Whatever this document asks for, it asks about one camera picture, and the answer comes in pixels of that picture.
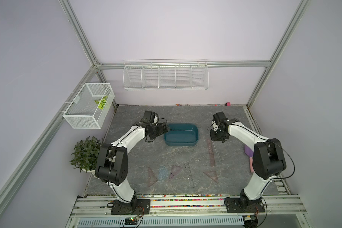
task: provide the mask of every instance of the potted plant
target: potted plant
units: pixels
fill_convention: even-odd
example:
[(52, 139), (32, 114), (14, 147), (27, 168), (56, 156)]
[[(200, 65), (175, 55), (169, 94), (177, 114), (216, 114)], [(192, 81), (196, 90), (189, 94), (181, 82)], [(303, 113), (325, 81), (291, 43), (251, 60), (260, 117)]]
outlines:
[(74, 158), (70, 161), (71, 165), (75, 168), (79, 168), (80, 172), (91, 172), (95, 176), (95, 168), (100, 151), (100, 147), (103, 144), (102, 139), (98, 140), (94, 136), (90, 139), (90, 136), (85, 140), (77, 142), (72, 154)]

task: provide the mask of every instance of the white wire basket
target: white wire basket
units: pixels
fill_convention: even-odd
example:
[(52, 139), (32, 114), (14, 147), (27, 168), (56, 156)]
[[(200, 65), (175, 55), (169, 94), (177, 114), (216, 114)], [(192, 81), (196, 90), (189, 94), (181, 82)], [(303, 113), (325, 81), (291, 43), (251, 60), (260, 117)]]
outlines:
[(76, 129), (101, 129), (113, 99), (109, 83), (85, 83), (63, 117)]
[(126, 90), (207, 89), (209, 72), (206, 62), (126, 65), (123, 81)]

